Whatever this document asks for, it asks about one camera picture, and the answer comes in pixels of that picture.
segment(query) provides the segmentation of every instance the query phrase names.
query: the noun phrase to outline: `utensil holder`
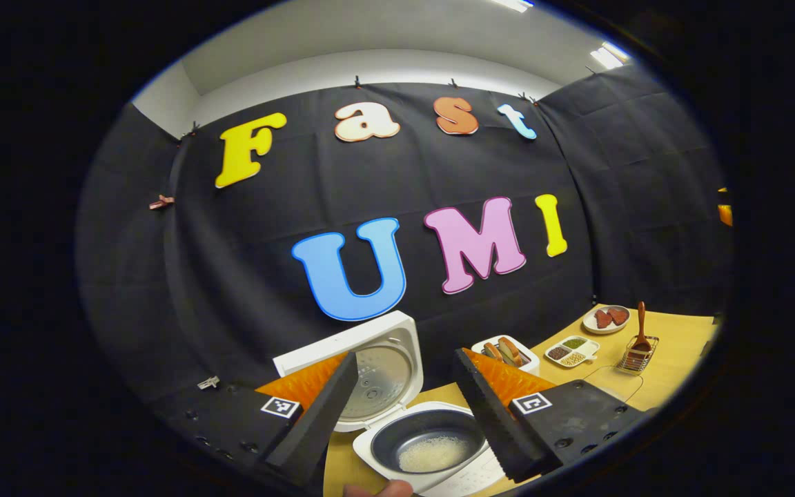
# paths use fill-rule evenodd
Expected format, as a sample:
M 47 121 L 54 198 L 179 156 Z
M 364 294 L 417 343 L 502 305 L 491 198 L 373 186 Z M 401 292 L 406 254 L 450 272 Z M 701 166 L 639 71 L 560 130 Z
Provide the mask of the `utensil holder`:
M 649 352 L 642 352 L 631 349 L 634 343 L 637 342 L 637 337 L 631 338 L 631 342 L 628 342 L 627 347 L 625 347 L 625 354 L 622 355 L 621 361 L 618 361 L 616 367 L 634 374 L 643 372 L 646 366 L 649 365 L 649 361 L 652 360 L 652 356 L 656 353 L 656 347 L 658 347 L 658 337 L 647 336 L 646 340 L 649 341 L 652 349 Z

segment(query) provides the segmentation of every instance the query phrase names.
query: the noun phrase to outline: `blue letter u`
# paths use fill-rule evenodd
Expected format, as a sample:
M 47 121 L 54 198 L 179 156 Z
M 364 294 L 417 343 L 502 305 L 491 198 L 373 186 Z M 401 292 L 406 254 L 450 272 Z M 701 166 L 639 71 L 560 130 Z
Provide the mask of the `blue letter u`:
M 348 286 L 340 249 L 345 237 L 323 233 L 293 246 L 291 254 L 306 267 L 312 295 L 324 314 L 340 321 L 360 321 L 384 314 L 404 296 L 406 275 L 400 261 L 395 231 L 400 224 L 394 217 L 381 217 L 357 227 L 357 236 L 373 246 L 373 255 L 382 275 L 382 285 L 370 295 L 356 295 Z

